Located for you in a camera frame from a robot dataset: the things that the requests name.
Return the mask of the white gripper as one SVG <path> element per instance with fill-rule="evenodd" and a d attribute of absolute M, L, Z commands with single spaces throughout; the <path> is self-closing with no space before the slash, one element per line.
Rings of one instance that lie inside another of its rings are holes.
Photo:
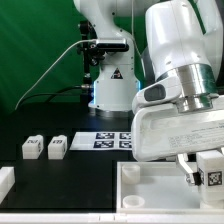
<path fill-rule="evenodd" d="M 178 154 L 176 165 L 185 174 L 188 185 L 200 186 L 200 174 L 188 165 L 186 153 L 224 146 L 224 109 L 179 114 L 174 105 L 143 108 L 133 119 L 131 140 L 137 161 Z"/>

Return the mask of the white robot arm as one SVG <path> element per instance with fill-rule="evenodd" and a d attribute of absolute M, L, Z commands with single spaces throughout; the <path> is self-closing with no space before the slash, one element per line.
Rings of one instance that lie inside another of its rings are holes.
<path fill-rule="evenodd" d="M 93 113 L 131 112 L 133 156 L 152 161 L 224 146 L 224 96 L 215 81 L 223 55 L 223 25 L 215 0 L 73 0 L 93 26 L 104 56 L 94 83 Z M 151 85 L 135 78 L 134 38 L 116 16 L 142 15 Z"/>

